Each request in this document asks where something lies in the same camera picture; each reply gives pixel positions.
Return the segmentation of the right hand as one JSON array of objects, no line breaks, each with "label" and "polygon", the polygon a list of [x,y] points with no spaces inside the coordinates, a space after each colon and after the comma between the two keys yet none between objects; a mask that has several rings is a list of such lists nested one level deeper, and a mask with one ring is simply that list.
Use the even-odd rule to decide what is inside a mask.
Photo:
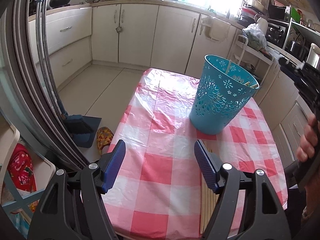
[{"label": "right hand", "polygon": [[319,122],[314,114],[308,117],[308,122],[304,127],[304,134],[300,137],[300,145],[297,148],[296,156],[301,162],[306,162],[315,155],[315,147],[318,144],[316,128],[319,128]]}]

